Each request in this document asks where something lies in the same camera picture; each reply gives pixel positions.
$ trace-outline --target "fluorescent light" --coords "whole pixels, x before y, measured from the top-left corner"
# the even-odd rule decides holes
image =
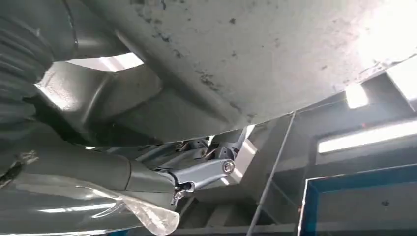
[[[346,87],[346,99],[352,109],[368,104],[368,97],[360,84],[352,84]]]
[[[417,57],[412,57],[390,69],[387,74],[408,100],[417,98]]]
[[[340,149],[353,148],[413,134],[417,134],[417,120],[375,128],[341,138],[324,141],[319,143],[317,152],[325,153]]]
[[[221,178],[220,179],[222,182],[223,182],[223,184],[225,184],[225,185],[229,185],[230,183],[227,181],[227,179],[225,179],[225,178]]]

